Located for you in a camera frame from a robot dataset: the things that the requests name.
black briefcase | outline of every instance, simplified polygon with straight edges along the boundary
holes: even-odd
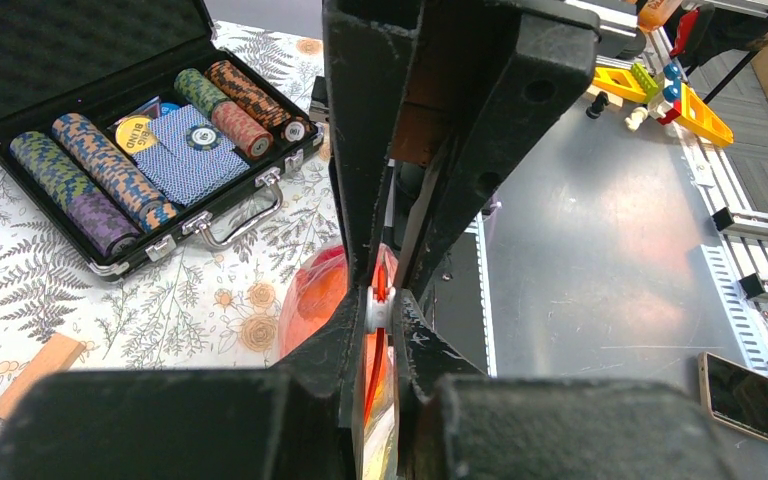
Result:
[[[299,169],[322,142],[321,126],[238,57],[215,48],[213,34],[202,0],[0,0],[0,165],[104,280],[117,280],[163,258],[193,234],[199,234],[209,248],[228,246],[281,208],[277,181]],[[274,143],[257,160],[236,149],[248,170],[194,204],[174,205],[173,218],[151,231],[140,231],[121,251],[107,256],[100,252],[72,220],[74,216],[70,218],[11,153],[9,145],[17,135],[48,134],[52,123],[67,113],[83,115],[115,143],[114,133],[106,127],[158,96],[163,102],[187,105],[173,87],[176,76],[189,68],[204,72],[220,60],[230,61],[302,122],[304,133],[290,141],[270,130]],[[72,160],[80,165],[74,156]],[[211,219],[260,189],[271,191],[272,205],[226,238],[214,238]]]

green poker chip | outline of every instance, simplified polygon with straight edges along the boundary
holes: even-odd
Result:
[[[222,143],[222,133],[210,124],[193,125],[187,130],[187,145],[194,150],[206,152]]]

tablecloth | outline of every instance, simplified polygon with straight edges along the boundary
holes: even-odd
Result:
[[[319,40],[215,22],[225,46],[307,110],[322,74]],[[339,238],[329,141],[281,180],[281,211],[225,252],[189,239],[132,277],[106,283],[0,168],[0,395],[54,333],[86,344],[73,369],[264,367],[276,360],[277,318],[304,260]],[[217,235],[268,198],[227,214]]]

orange bottle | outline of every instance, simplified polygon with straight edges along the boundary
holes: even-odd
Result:
[[[646,33],[663,27],[681,2],[682,0],[649,0],[637,15],[637,26]]]

foam lining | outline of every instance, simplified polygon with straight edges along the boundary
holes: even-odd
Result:
[[[202,0],[0,0],[0,120],[210,35]]]

